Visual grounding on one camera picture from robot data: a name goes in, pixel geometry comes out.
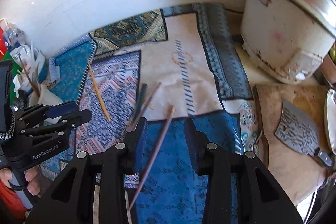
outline patterned rug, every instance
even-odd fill
[[[243,145],[236,136],[239,115],[217,111],[194,118],[198,131],[206,133],[227,151],[241,154]],[[149,122],[142,166],[146,166],[163,128],[162,122]],[[184,136],[184,118],[174,119],[160,152],[136,200],[138,223],[201,223],[208,176],[197,176],[192,169]],[[232,223],[237,222],[236,179],[232,177]]]
[[[253,145],[257,139],[259,129],[254,100],[229,100],[223,101],[223,105],[228,113],[239,113],[241,141],[243,142],[244,151],[253,151]]]
[[[160,81],[163,85],[144,114],[149,123],[143,167],[167,109],[174,105],[176,112],[133,208],[139,224],[201,223],[207,177],[196,176],[191,168],[183,133],[184,117],[194,117],[197,129],[205,132],[210,141],[228,151],[242,153],[239,114],[225,112],[222,100],[252,98],[223,6],[191,4],[163,8],[107,25],[90,32],[90,36],[97,44],[92,68],[112,121],[106,121],[90,77],[79,89],[62,81],[62,74],[65,78],[73,77],[69,68],[76,65],[76,59],[60,59],[60,86],[52,91],[66,101],[81,95],[83,89],[80,109],[89,108],[93,118],[72,135],[69,151],[44,167],[55,177],[74,152],[98,153],[122,141],[134,113],[138,86],[146,83],[149,94]],[[135,188],[138,181],[138,176],[127,176],[125,186]],[[232,177],[232,223],[236,223],[235,183]]]
[[[154,10],[90,32],[97,42],[96,55],[124,46],[168,39],[162,10]]]
[[[140,62],[141,54],[137,51],[92,64],[111,122],[107,121],[101,109],[91,77],[87,77],[79,110],[89,109],[92,119],[77,128],[76,153],[83,150],[89,154],[103,152],[124,139],[134,115]]]
[[[96,43],[89,35],[73,41],[49,59],[50,81],[48,89],[63,102],[79,102],[88,72],[87,60],[92,60]],[[75,130],[69,139],[69,148],[40,164],[40,171],[49,180],[54,180],[61,171],[61,160],[68,162],[74,156]]]

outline wooden stick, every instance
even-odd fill
[[[19,55],[19,59],[20,59],[20,62],[21,62],[21,66],[22,66],[22,68],[23,68],[23,70],[24,70],[24,72],[25,72],[25,75],[27,76],[28,82],[29,82],[29,84],[31,85],[31,88],[32,88],[33,91],[36,93],[37,97],[40,98],[40,95],[41,95],[41,94],[40,94],[40,92],[38,91],[38,89],[34,86],[32,80],[30,79],[29,74],[28,74],[28,72],[27,72],[25,66],[23,65],[23,62],[22,62],[22,59],[21,59],[21,56],[20,56],[20,55]]]
[[[37,88],[38,88],[39,92],[41,93],[41,85],[39,83],[39,73],[38,73],[37,66],[38,65],[35,66],[36,85],[37,85]]]
[[[96,94],[97,94],[98,101],[100,103],[101,109],[103,110],[103,112],[106,116],[106,119],[110,122],[111,118],[110,118],[109,113],[107,112],[107,109],[105,107],[103,98],[101,97],[101,94],[100,94],[100,91],[99,91],[99,88],[98,88],[98,85],[97,85],[97,82],[96,82],[96,79],[95,79],[95,75],[93,74],[93,70],[92,70],[91,65],[90,65],[90,61],[87,60],[87,63],[89,64],[89,71],[90,71],[92,83],[93,83],[94,89],[96,90]]]
[[[135,127],[137,126],[141,116],[145,113],[146,109],[148,108],[149,104],[151,103],[155,93],[158,91],[158,89],[161,87],[162,83],[158,82],[158,84],[156,85],[155,89],[153,90],[152,94],[150,95],[150,97],[148,98],[146,104],[144,105],[144,107],[142,108],[142,110],[140,111],[140,113],[138,114],[138,116],[136,117],[136,119],[134,120],[134,122],[132,123],[131,129],[130,131],[133,131],[135,129]]]
[[[156,156],[159,153],[160,147],[161,147],[161,145],[163,143],[163,140],[164,140],[164,138],[166,136],[166,133],[168,131],[168,128],[169,128],[170,122],[171,122],[171,120],[173,118],[174,112],[175,112],[175,107],[172,106],[172,108],[170,109],[169,117],[166,120],[166,123],[165,123],[165,125],[164,125],[164,127],[163,127],[163,129],[161,131],[161,134],[160,134],[160,137],[159,137],[159,139],[157,141],[157,144],[155,146],[154,152],[153,152],[153,154],[151,156],[151,159],[149,160],[149,163],[148,163],[148,165],[146,167],[146,170],[145,170],[145,172],[143,174],[143,178],[142,178],[142,180],[141,180],[141,182],[140,182],[140,184],[138,186],[138,189],[136,190],[136,193],[135,193],[134,198],[133,198],[133,200],[132,200],[132,202],[131,202],[131,204],[130,204],[130,206],[128,208],[128,211],[131,211],[131,209],[132,209],[132,207],[133,207],[133,205],[135,203],[135,200],[137,199],[137,197],[138,197],[138,195],[139,195],[139,193],[140,193],[140,191],[141,191],[141,189],[142,189],[142,187],[143,187],[143,185],[144,185],[144,183],[146,181],[146,178],[147,178],[147,176],[148,176],[148,174],[149,174],[149,172],[150,172],[150,170],[151,170],[151,168],[153,166],[153,163],[154,163],[154,161],[156,159]]]

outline orange sleeve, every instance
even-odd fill
[[[25,220],[27,209],[22,205],[21,200],[16,193],[7,188],[0,180],[0,198],[4,201],[8,209],[16,219]]]

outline wooden cutting board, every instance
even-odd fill
[[[287,99],[309,115],[319,128],[320,148],[329,153],[324,130],[324,104],[328,88],[325,86],[297,86],[285,84],[256,85],[258,118],[266,141],[262,142],[264,163],[280,183],[294,205],[307,198],[324,182],[327,169],[312,157],[302,155],[284,145],[274,135],[282,112],[282,98]]]

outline red container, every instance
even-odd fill
[[[3,58],[3,56],[5,55],[5,53],[7,52],[6,46],[5,46],[5,42],[2,38],[2,30],[0,28],[0,60]]]

